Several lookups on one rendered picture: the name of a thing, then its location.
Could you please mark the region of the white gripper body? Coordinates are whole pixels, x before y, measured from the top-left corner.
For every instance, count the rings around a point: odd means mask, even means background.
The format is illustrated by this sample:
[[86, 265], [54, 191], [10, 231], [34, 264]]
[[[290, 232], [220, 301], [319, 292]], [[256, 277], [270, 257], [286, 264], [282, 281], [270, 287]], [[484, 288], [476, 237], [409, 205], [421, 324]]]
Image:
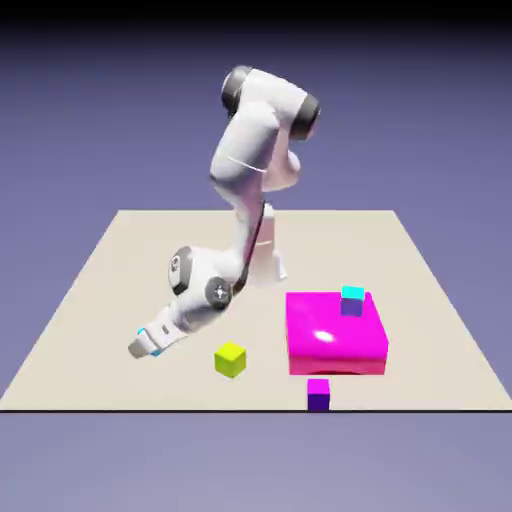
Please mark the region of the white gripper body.
[[162, 352], [162, 349], [152, 339], [148, 331], [141, 328], [135, 339], [129, 344], [128, 351], [133, 358], [140, 359], [150, 355], [156, 357]]

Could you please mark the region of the small yellow cube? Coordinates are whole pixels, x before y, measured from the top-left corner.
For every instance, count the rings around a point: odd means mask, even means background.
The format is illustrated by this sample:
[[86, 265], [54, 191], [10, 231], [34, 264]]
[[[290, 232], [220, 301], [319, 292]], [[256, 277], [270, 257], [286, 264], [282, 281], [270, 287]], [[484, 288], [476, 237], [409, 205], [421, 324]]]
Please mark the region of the small yellow cube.
[[215, 370], [228, 378], [235, 378], [246, 368], [246, 349], [236, 343], [226, 342], [214, 354]]

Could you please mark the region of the small magenta cube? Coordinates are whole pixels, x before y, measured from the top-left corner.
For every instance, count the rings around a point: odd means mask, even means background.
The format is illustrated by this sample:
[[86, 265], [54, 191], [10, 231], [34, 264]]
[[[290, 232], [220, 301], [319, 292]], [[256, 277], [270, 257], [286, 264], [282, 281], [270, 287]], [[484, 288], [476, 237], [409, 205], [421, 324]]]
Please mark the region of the small magenta cube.
[[325, 412], [330, 409], [330, 382], [328, 379], [311, 378], [307, 381], [307, 410]]

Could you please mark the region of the small cyan cube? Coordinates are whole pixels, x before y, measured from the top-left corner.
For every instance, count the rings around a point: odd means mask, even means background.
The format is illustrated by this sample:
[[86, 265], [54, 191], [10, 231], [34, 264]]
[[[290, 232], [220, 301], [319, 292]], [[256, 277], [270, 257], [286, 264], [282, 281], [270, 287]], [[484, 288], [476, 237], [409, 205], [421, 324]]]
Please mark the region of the small cyan cube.
[[365, 301], [365, 289], [359, 286], [343, 285], [341, 289], [341, 314], [361, 317]]

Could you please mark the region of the large magenta box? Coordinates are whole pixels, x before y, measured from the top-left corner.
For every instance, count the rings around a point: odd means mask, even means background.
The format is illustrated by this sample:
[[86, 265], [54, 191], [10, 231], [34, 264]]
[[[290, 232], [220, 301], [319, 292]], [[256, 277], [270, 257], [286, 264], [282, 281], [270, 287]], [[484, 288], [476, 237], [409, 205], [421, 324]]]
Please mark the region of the large magenta box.
[[389, 341], [372, 294], [359, 316], [342, 313], [335, 291], [288, 292], [285, 325], [292, 375], [382, 375]]

